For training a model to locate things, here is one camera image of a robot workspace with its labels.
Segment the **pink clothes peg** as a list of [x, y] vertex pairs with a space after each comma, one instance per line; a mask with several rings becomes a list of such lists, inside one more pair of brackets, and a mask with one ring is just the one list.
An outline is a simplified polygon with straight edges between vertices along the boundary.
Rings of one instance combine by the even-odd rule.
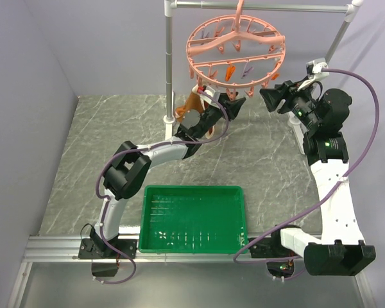
[[236, 89], [229, 89], [229, 88], [227, 88], [225, 90], [225, 92], [226, 92], [226, 94], [227, 94], [227, 96], [228, 96], [230, 101], [234, 101], [238, 97], [238, 95], [239, 95], [239, 93], [238, 93], [238, 91], [236, 91]]
[[206, 84], [204, 84], [202, 79], [198, 79], [197, 85], [196, 85], [196, 92], [198, 94], [204, 93], [206, 90]]

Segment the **orange underwear with cream waistband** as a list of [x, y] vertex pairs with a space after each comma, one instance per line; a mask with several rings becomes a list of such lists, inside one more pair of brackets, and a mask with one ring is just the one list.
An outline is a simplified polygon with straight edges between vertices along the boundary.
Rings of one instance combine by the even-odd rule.
[[201, 100], [195, 85], [184, 105], [175, 110], [176, 120], [179, 124], [175, 135], [185, 141], [201, 138], [211, 139], [214, 136], [216, 124], [211, 128], [206, 128], [201, 118], [209, 105], [216, 106]]

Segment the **pink round clip hanger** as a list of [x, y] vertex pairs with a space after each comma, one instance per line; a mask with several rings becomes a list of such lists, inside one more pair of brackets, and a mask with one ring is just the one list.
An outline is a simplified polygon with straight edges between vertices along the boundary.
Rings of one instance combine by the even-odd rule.
[[[186, 57], [191, 78], [202, 79], [216, 89], [243, 89], [253, 96], [257, 86], [266, 88], [279, 76], [286, 57], [286, 38], [272, 24], [243, 13], [239, 1], [235, 13], [221, 15], [199, 25], [186, 42]], [[230, 81], [226, 69], [235, 66]], [[245, 67], [253, 71], [241, 79]]]

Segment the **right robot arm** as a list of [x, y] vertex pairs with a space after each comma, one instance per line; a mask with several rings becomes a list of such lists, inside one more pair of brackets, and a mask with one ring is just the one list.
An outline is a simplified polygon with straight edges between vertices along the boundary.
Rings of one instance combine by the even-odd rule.
[[293, 225], [273, 232], [271, 251], [285, 256], [291, 250], [312, 276], [354, 276], [376, 258], [357, 223], [347, 171], [347, 144], [341, 129], [350, 114], [352, 98], [343, 90], [326, 90], [318, 99], [313, 86], [301, 88], [287, 81], [260, 94], [269, 112], [292, 112], [306, 127], [303, 149], [320, 199], [322, 230], [319, 239]]

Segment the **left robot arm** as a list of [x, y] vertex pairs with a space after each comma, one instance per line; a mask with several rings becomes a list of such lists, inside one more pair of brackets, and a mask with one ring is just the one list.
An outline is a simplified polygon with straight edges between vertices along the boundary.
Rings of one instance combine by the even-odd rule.
[[100, 216], [90, 231], [94, 251], [106, 259], [118, 253], [116, 242], [124, 208], [142, 187], [148, 171], [173, 160], [193, 156], [200, 146], [209, 143], [202, 138], [220, 119], [234, 120], [246, 98], [230, 100], [222, 93], [217, 99], [203, 95], [212, 103], [203, 113], [189, 110], [182, 116], [174, 136], [149, 145], [126, 141], [102, 170], [96, 182], [96, 195], [103, 200]]

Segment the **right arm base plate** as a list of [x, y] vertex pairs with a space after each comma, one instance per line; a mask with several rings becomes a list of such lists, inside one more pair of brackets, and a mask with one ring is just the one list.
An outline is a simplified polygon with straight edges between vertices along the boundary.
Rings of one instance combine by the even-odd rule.
[[[250, 247], [250, 254], [253, 259], [280, 259], [284, 257], [295, 257], [296, 253], [284, 248], [271, 237], [265, 237]], [[280, 279], [282, 282], [299, 277], [306, 272], [303, 263], [296, 265], [294, 259], [286, 261], [267, 261], [268, 274], [273, 280]]]

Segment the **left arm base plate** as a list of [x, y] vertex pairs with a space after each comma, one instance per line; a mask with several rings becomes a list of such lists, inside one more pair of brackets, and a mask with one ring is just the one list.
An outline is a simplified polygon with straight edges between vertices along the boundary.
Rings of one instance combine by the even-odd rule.
[[[113, 239], [112, 246], [121, 250], [132, 259], [135, 257], [136, 239]], [[124, 259], [122, 255], [107, 247], [102, 241], [97, 245], [91, 238], [81, 240], [78, 259], [92, 261], [91, 272], [95, 277], [114, 277], [119, 269], [119, 261]]]

